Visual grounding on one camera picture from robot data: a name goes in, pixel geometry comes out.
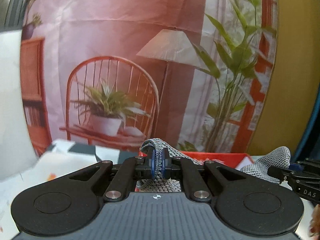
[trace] white pot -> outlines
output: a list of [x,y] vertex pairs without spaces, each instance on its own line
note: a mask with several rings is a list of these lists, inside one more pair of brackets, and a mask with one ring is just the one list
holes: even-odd
[[91,115],[93,130],[108,136],[116,136],[122,120],[119,118],[108,118]]

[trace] gray knitted fabric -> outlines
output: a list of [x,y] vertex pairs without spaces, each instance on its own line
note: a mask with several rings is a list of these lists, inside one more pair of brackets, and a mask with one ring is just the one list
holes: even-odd
[[261,157],[254,164],[244,166],[241,171],[257,178],[264,179],[275,184],[280,184],[281,181],[279,179],[268,175],[268,168],[270,166],[277,166],[287,169],[290,166],[290,158],[290,150],[285,146],[281,146],[273,150],[271,153]]
[[149,147],[156,149],[156,166],[155,166],[155,178],[154,179],[143,179],[137,182],[137,188],[141,192],[180,192],[180,183],[174,179],[163,179],[162,178],[162,149],[168,148],[170,157],[181,156],[188,158],[193,161],[194,164],[199,164],[189,156],[179,152],[175,148],[172,148],[169,144],[159,138],[146,140],[140,151],[147,154]]
[[[189,156],[179,152],[175,148],[172,148],[169,144],[159,138],[146,140],[140,151],[147,154],[149,147],[153,147],[156,150],[156,166],[155,166],[155,178],[143,179],[137,182],[137,188],[141,192],[180,192],[180,183],[173,179],[162,178],[162,149],[168,148],[170,157],[181,156],[193,161],[194,164],[199,164],[196,160]],[[279,147],[273,150],[271,153],[258,159],[254,164],[244,166],[241,171],[247,174],[253,175],[260,179],[264,179],[276,184],[280,184],[279,179],[270,177],[267,172],[270,166],[278,166],[281,168],[288,168],[290,165],[290,150],[287,147]]]

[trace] yellow wall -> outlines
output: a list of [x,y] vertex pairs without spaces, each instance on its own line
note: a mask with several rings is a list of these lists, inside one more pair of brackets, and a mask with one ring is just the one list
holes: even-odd
[[320,0],[278,0],[277,52],[264,109],[248,153],[294,153],[320,81]]

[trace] printed backdrop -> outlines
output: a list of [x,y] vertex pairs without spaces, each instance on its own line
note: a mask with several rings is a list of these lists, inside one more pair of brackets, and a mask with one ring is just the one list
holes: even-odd
[[268,91],[276,0],[29,0],[21,90],[38,155],[57,138],[245,152]]

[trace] potted plant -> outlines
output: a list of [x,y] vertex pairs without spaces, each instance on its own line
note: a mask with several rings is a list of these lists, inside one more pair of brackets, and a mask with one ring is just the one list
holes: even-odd
[[22,28],[22,39],[27,40],[30,39],[33,35],[33,30],[42,24],[41,15],[39,13],[35,13],[32,17],[32,21],[29,22],[29,12],[33,4],[36,0],[29,0],[27,5],[27,13],[26,13],[26,21],[25,25]]
[[39,13],[35,13],[32,17],[32,21],[22,28],[22,40],[31,39],[33,35],[33,30],[42,24],[41,15]]
[[85,100],[75,100],[77,107],[84,108],[81,114],[90,112],[90,122],[95,132],[116,136],[126,118],[136,119],[137,115],[149,115],[140,109],[140,104],[130,100],[122,91],[115,91],[106,82],[101,82],[100,90],[86,86]]

